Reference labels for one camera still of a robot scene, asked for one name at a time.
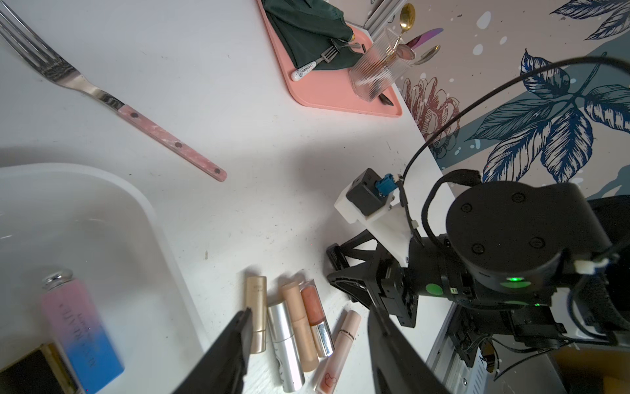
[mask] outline white countertop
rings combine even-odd
[[[267,276],[270,293],[279,277],[315,279],[331,328],[343,308],[367,317],[325,278],[332,271],[325,249],[363,230],[347,224],[333,203],[368,167],[381,176],[403,171],[423,143],[408,112],[392,119],[299,105],[254,0],[9,5],[92,83],[206,155],[228,178],[215,181],[102,104],[44,80],[4,42],[0,166],[77,163],[135,185],[157,212],[211,341],[242,309],[249,273]],[[422,154],[405,184],[412,217],[420,218],[440,176],[431,154]],[[430,211],[434,232],[445,231],[452,201],[444,186]],[[449,306],[421,298],[418,316],[431,323],[403,329],[422,357]],[[336,393],[373,392],[366,333],[364,320]],[[282,392],[270,346],[250,357],[245,392]]]

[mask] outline purple knife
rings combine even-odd
[[[416,49],[422,44],[424,44],[425,42],[429,41],[431,38],[442,33],[443,31],[444,29],[441,27],[437,29],[429,30],[428,32],[422,33],[421,35],[417,36],[413,40],[409,41],[407,43],[407,46],[411,49]]]

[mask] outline blue connector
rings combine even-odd
[[[376,190],[379,191],[380,197],[385,197],[398,188],[394,181],[394,176],[387,174],[383,179],[376,181]]]

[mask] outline perfume bottle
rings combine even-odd
[[[43,280],[43,312],[86,393],[96,393],[122,373],[85,285],[62,270]]]

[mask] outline fork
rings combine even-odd
[[[174,135],[143,116],[131,106],[124,104],[111,94],[91,84],[76,68],[48,46],[28,25],[4,2],[0,1],[13,17],[7,17],[0,7],[0,35],[15,49],[26,63],[50,82],[87,93],[116,111],[118,116],[136,126],[142,132],[179,154],[212,178],[223,182],[227,173],[202,156],[199,152],[177,139]]]
[[[311,70],[313,70],[316,65],[321,63],[321,61],[326,61],[326,63],[330,63],[335,58],[335,56],[337,56],[338,53],[339,53],[339,51],[333,45],[332,47],[330,47],[330,48],[326,49],[324,52],[322,52],[321,57],[319,59],[317,59],[316,61],[312,61],[309,64],[307,64],[306,66],[302,66],[302,67],[298,68],[297,70],[295,70],[294,72],[292,72],[291,73],[291,79],[293,79],[295,82],[298,82],[306,74],[311,72]]]

